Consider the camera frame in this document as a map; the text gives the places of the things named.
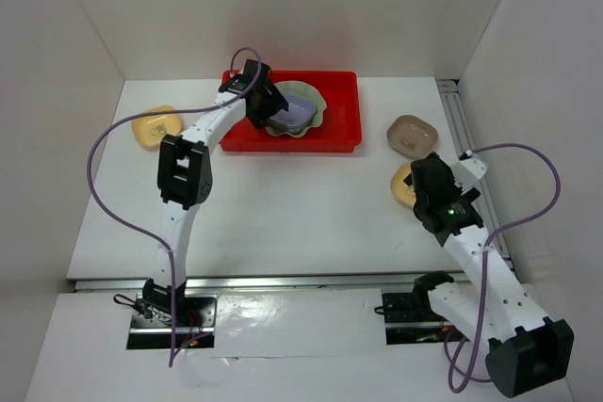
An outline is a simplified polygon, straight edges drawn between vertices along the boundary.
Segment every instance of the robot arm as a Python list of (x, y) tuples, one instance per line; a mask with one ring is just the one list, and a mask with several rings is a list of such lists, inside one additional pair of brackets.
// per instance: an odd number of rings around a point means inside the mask
[[(265, 64), (248, 95), (229, 103), (234, 95), (247, 88), (257, 71), (257, 62), (247, 60), (243, 72), (220, 87), (214, 102), (221, 106), (220, 109), (201, 116), (182, 135), (165, 136), (161, 141), (157, 185), (164, 202), (165, 239), (174, 258), (178, 313), (187, 311), (188, 242), (194, 218), (212, 188), (211, 153), (228, 131), (246, 116), (255, 127), (261, 128), (278, 111), (288, 109), (287, 101), (268, 78), (270, 67)], [(160, 245), (155, 267), (142, 289), (142, 298), (146, 304), (169, 314), (172, 290), (169, 255)]]
[[(405, 180), (416, 193), (415, 216), (459, 264), (475, 287), (481, 287), (482, 253), (488, 252), (486, 313), (481, 350), (489, 350), (486, 368), (497, 388), (514, 397), (565, 377), (574, 333), (564, 320), (553, 322), (523, 290), (495, 246), (484, 249), (488, 230), (471, 205), (485, 174), (480, 159), (463, 156), (452, 167), (436, 153), (411, 164)], [(478, 305), (452, 278), (437, 272), (428, 289), (431, 309), (474, 338)]]

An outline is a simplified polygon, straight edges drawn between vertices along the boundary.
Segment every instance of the brown bowl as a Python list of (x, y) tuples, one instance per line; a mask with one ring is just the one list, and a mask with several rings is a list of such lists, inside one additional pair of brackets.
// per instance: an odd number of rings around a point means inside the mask
[(437, 137), (433, 126), (413, 115), (402, 115), (387, 130), (389, 146), (411, 159), (427, 157)]

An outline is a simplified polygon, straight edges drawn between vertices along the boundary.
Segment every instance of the red plastic container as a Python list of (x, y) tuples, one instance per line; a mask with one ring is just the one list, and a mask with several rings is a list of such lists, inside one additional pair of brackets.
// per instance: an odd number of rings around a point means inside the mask
[[(222, 83), (230, 78), (224, 72)], [(301, 80), (315, 87), (327, 102), (320, 127), (303, 137), (273, 137), (266, 129), (255, 129), (249, 120), (239, 122), (220, 143), (224, 151), (251, 153), (351, 153), (362, 141), (358, 84), (353, 72), (273, 71), (272, 82)]]

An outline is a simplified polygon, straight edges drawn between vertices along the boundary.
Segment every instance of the yellow plate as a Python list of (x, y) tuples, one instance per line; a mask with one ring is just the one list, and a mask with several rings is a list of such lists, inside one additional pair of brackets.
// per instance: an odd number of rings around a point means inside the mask
[[(146, 110), (146, 112), (161, 112), (173, 109), (170, 105), (160, 105), (151, 110)], [(176, 136), (180, 134), (181, 130), (182, 122), (176, 114), (144, 117), (132, 121), (132, 132), (134, 132), (136, 141), (150, 150), (158, 148), (166, 134)]]
[(408, 186), (404, 183), (404, 178), (409, 174), (411, 174), (411, 164), (406, 162), (396, 171), (391, 183), (389, 183), (389, 187), (392, 189), (396, 200), (412, 209), (416, 201), (415, 190), (411, 185)]

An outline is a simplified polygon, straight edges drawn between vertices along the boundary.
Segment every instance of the gray wall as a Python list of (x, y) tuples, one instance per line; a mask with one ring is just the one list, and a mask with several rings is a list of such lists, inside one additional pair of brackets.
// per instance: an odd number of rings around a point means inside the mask
[(23, 400), (123, 79), (77, 0), (0, 0), (0, 388)]
[[(576, 334), (569, 370), (577, 401), (600, 400), (603, 342), (603, 0), (502, 0), (461, 81), (479, 145), (531, 144), (562, 176), (559, 205), (507, 234), (523, 275)], [(544, 206), (547, 168), (524, 152), (489, 154), (504, 221)]]
[(460, 77), (498, 0), (83, 0), (126, 79), (218, 77), (251, 45), (271, 65)]

